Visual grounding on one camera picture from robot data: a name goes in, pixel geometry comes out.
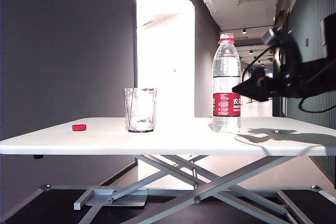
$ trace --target clear plastic cup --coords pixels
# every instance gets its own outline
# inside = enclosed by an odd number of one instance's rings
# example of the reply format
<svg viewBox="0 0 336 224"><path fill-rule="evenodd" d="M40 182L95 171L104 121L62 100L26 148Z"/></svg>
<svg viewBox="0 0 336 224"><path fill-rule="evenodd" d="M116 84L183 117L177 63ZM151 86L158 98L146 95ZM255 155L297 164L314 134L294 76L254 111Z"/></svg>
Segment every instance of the clear plastic cup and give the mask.
<svg viewBox="0 0 336 224"><path fill-rule="evenodd" d="M156 88L125 88L126 129L151 132L156 124Z"/></svg>

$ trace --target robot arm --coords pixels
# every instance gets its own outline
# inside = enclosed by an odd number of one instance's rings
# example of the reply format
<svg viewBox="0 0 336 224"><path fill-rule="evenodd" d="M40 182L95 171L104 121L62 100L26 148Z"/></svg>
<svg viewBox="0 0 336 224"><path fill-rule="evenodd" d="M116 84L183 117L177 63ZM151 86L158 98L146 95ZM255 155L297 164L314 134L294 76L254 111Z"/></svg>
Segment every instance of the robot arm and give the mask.
<svg viewBox="0 0 336 224"><path fill-rule="evenodd" d="M280 47L286 64L280 66L275 78L265 76L263 68L257 68L247 81L233 87L233 92L258 101L269 97L308 98L336 90L336 43L332 31L336 29L336 14L322 21L325 58L302 62L299 48L290 33L270 29L262 37L265 45Z"/></svg>

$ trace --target table top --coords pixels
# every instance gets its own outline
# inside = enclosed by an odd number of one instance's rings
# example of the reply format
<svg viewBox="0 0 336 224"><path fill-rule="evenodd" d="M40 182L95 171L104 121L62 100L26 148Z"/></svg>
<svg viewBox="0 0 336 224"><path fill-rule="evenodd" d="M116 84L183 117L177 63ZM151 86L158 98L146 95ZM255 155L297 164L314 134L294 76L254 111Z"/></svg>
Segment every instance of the table top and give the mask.
<svg viewBox="0 0 336 224"><path fill-rule="evenodd" d="M125 118L85 118L0 142L0 154L44 155L336 155L336 130L289 118L242 118L237 134L217 133L211 118L157 124L131 133ZM87 130L74 132L73 124Z"/></svg>

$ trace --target ceiling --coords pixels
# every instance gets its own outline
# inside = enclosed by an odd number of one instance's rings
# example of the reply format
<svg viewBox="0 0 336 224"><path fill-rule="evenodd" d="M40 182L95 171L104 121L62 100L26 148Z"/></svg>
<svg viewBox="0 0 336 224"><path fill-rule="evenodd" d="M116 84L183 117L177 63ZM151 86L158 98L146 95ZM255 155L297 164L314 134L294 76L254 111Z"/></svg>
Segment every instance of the ceiling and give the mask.
<svg viewBox="0 0 336 224"><path fill-rule="evenodd" d="M218 23L221 30L226 33L233 33L236 40L246 41L246 45L251 45L251 39L261 38L262 35L273 26L276 12L276 3L278 0L203 0L210 10L214 20ZM242 29L247 28L247 33L242 34ZM252 57L248 54L250 50L261 50L266 46L245 46L238 47L241 60L245 63L251 63ZM270 54L262 57L265 68L271 69L272 64L267 58Z"/></svg>

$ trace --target dark floor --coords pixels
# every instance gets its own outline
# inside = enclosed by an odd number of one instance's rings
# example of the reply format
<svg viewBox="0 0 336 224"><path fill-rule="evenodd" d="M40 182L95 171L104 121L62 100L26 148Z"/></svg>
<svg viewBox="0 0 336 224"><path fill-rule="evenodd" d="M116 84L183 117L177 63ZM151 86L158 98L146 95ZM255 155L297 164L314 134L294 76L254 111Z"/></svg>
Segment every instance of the dark floor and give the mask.
<svg viewBox="0 0 336 224"><path fill-rule="evenodd" d="M84 190L46 191L8 219L5 224L78 224L90 209L84 206L82 210L73 210L73 203ZM314 224L335 224L336 205L319 193L308 190L284 191L290 199L311 219ZM149 196L145 207L103 207L92 224L122 223L143 211L151 209L172 197ZM159 224L257 224L264 223L234 207L215 198L203 200L199 205L191 205L155 223Z"/></svg>

